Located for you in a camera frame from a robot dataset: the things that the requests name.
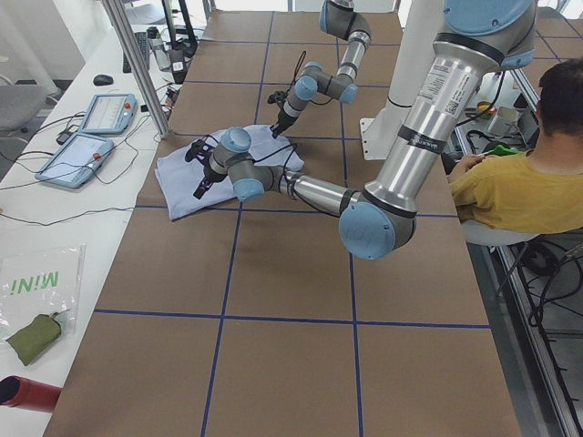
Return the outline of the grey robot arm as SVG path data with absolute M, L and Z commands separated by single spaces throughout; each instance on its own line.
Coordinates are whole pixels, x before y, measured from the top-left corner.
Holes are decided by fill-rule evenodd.
M 355 257 L 386 256 L 414 235 L 416 197 L 483 77 L 531 62 L 536 24 L 533 1 L 413 2 L 386 107 L 363 128 L 384 158 L 372 181 L 351 190 L 263 166 L 251 156 L 250 134 L 231 127 L 213 145 L 198 140 L 187 152 L 203 167 L 195 197 L 224 179 L 242 202 L 277 191 L 337 217 Z
M 348 43 L 337 73 L 328 74 L 319 63 L 309 62 L 292 80 L 288 90 L 269 96 L 268 102 L 279 108 L 277 121 L 271 126 L 274 137 L 291 127 L 318 94 L 343 104 L 352 103 L 356 97 L 355 79 L 372 41 L 371 27 L 361 14 L 354 11 L 352 1 L 326 1 L 320 13 L 320 28 Z

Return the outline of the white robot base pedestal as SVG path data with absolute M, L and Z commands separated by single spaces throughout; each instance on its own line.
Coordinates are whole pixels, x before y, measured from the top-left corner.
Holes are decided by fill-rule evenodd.
M 443 6 L 442 0 L 411 3 L 385 107 L 376 117 L 360 120 L 366 160 L 387 158 L 434 62 L 433 41 L 444 24 Z

